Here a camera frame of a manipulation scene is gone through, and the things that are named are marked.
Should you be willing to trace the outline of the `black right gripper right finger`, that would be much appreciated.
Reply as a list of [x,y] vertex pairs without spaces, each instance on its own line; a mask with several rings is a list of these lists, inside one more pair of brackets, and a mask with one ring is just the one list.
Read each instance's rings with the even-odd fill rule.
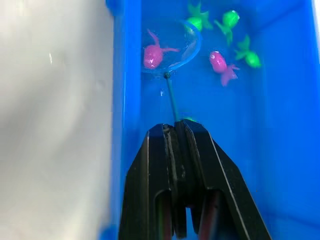
[[200,240],[269,240],[270,233],[237,167],[203,125],[175,122]]

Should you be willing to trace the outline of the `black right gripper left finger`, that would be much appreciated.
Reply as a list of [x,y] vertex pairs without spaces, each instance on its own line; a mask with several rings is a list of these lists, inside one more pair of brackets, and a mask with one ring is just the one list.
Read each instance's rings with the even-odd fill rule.
[[146,132],[125,178],[118,239],[181,237],[180,153],[176,127],[157,124]]

